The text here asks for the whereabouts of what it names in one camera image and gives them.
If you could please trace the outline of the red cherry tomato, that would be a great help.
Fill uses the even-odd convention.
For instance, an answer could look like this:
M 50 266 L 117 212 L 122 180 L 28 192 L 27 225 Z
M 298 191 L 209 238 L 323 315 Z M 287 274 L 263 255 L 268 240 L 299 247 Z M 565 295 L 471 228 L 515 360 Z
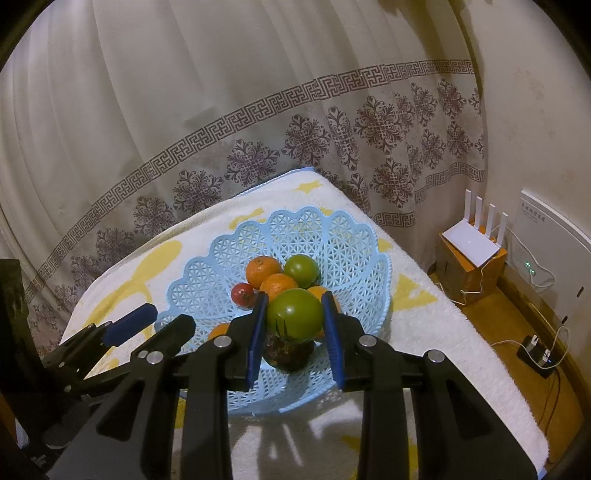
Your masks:
M 252 309 L 256 302 L 256 290 L 249 283 L 240 282 L 231 289 L 231 300 L 242 309 Z
M 287 342 L 273 334 L 266 335 L 263 346 L 263 359 L 271 367 L 283 372 L 294 373 L 304 369 L 315 351 L 315 342 Z

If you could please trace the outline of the green tomato in basket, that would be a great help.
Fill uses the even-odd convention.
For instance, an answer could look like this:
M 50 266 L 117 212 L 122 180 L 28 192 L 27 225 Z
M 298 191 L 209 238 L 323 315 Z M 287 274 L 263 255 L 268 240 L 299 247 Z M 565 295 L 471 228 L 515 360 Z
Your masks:
M 283 268 L 284 273 L 293 278 L 300 288 L 308 289 L 315 285 L 321 275 L 320 267 L 313 258 L 304 254 L 297 254 L 287 259 Z

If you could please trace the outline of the beige patterned curtain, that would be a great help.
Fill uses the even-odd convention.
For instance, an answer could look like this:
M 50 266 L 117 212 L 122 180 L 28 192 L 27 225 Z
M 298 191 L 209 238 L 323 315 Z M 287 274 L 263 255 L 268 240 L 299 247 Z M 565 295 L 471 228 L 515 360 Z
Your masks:
M 1 69 L 1 253 L 53 350 L 168 227 L 311 167 L 420 265 L 486 177 L 454 1 L 55 1 Z

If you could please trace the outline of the black power adapter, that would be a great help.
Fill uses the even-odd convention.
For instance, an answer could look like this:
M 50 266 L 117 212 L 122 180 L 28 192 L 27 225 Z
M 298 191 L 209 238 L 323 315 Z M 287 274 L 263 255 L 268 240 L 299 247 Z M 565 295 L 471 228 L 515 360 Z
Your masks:
M 526 336 L 518 347 L 517 357 L 543 379 L 552 375 L 555 360 L 538 335 Z

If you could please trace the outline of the small orange tomato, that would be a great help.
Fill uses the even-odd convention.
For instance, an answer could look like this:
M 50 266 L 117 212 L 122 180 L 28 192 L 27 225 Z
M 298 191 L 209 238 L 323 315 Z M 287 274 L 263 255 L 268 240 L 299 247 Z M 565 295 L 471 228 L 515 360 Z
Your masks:
M 207 339 L 212 340 L 218 336 L 225 335 L 228 332 L 229 323 L 220 323 L 209 332 Z

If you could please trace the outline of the white wifi router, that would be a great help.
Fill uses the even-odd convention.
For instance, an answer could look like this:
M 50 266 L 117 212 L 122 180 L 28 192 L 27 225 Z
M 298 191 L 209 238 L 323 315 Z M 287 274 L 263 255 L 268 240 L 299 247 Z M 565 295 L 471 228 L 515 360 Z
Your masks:
M 501 249 L 509 216 L 502 212 L 500 223 L 494 227 L 496 206 L 490 204 L 485 232 L 482 233 L 483 199 L 476 197 L 472 209 L 472 191 L 465 190 L 464 214 L 454 226 L 443 232 L 443 238 L 462 253 L 475 267 L 482 267 Z

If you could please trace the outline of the green tomato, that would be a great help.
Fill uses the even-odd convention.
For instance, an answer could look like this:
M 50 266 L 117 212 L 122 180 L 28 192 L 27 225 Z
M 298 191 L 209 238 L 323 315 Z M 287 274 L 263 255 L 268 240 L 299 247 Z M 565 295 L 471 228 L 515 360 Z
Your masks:
M 300 288 L 308 289 L 315 285 L 321 275 L 320 267 L 313 258 L 304 254 L 297 254 L 287 259 L 283 268 L 284 273 L 293 278 Z
M 266 331 L 283 341 L 305 343 L 314 339 L 322 328 L 322 304 L 308 290 L 294 288 L 284 291 L 267 308 Z

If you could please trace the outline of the large orange tangerine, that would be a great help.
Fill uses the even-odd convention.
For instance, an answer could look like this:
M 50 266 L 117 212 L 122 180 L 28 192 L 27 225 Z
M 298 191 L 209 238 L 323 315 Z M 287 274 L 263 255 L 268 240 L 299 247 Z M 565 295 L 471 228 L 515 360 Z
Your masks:
M 284 273 L 274 273 L 266 277 L 260 284 L 259 291 L 266 293 L 269 301 L 273 302 L 284 291 L 297 288 L 297 281 Z

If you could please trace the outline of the white wall panel box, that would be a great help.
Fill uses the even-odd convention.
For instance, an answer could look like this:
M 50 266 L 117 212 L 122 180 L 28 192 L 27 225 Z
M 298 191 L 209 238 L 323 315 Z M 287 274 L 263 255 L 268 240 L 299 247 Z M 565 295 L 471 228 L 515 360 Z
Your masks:
M 590 238 L 546 202 L 523 190 L 507 236 L 513 269 L 562 325 L 590 297 Z

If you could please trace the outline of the orange cardboard box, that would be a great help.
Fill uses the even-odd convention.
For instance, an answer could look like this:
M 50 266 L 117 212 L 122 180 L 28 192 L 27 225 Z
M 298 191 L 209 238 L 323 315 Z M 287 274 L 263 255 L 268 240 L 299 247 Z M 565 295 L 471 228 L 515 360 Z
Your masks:
M 476 267 L 460 250 L 440 235 L 436 274 L 446 295 L 467 306 L 490 295 L 504 271 L 508 252 L 501 248 L 482 266 Z

